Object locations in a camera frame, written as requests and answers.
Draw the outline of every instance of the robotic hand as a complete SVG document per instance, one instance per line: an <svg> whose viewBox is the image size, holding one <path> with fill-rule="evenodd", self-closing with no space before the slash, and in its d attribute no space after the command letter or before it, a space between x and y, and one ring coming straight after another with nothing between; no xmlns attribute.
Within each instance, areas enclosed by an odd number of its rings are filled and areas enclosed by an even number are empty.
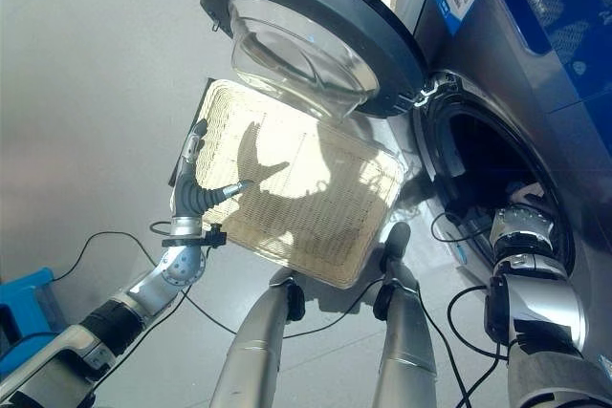
<svg viewBox="0 0 612 408"><path fill-rule="evenodd" d="M514 204L497 211L485 328L493 341L509 347L511 406L610 407L603 373L580 353L584 309L555 259L552 229L531 207Z"/></svg>
<svg viewBox="0 0 612 408"><path fill-rule="evenodd" d="M80 324L66 329L0 384L2 407L90 407L93 390L119 355L185 287L204 273L202 246L226 243L220 225L202 235L202 215L241 193L251 181L207 190L195 179L195 162L207 131L204 119L189 133L174 187L174 215L161 262L114 295Z"/></svg>

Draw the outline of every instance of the black rubber joint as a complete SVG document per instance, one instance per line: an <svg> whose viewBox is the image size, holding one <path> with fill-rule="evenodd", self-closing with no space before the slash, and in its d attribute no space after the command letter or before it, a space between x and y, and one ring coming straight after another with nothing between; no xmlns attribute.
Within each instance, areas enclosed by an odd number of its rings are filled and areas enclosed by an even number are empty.
<svg viewBox="0 0 612 408"><path fill-rule="evenodd" d="M140 318L123 303L108 300L80 323L114 355L121 355L142 331Z"/></svg>

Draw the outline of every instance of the metal robot leg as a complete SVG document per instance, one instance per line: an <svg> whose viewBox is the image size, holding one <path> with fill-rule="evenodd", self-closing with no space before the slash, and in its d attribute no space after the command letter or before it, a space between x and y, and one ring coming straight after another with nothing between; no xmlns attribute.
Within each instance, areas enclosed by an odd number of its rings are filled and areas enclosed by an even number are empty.
<svg viewBox="0 0 612 408"><path fill-rule="evenodd" d="M303 315L304 294L291 272L282 269L231 343L210 407L272 407L285 324Z"/></svg>
<svg viewBox="0 0 612 408"><path fill-rule="evenodd" d="M436 366L426 316L419 301L418 283L402 263L410 227L396 224L384 247L384 284L374 304L374 315L386 320L374 408L435 408Z"/></svg>

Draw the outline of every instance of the washing machine drum opening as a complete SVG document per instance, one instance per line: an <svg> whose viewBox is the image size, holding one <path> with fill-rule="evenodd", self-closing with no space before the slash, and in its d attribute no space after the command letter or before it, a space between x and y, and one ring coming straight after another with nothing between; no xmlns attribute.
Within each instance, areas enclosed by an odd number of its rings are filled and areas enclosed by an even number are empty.
<svg viewBox="0 0 612 408"><path fill-rule="evenodd" d="M571 272L574 250L567 217L550 176L526 144L501 120L460 103L437 117L429 144L445 210L474 229L492 224L494 211L510 203L534 206L552 217L555 255ZM479 246L490 252L488 239L487 231Z"/></svg>

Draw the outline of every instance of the mesh tray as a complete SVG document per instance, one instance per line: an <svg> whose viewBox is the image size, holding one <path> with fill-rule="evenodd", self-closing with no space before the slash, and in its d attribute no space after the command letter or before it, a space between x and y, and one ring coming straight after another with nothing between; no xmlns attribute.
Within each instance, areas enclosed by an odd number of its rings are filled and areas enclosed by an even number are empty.
<svg viewBox="0 0 612 408"><path fill-rule="evenodd" d="M401 164L230 81L210 86L199 117L208 121L199 184L255 181L208 211L204 222L223 224L234 243L273 262L350 287L399 193Z"/></svg>

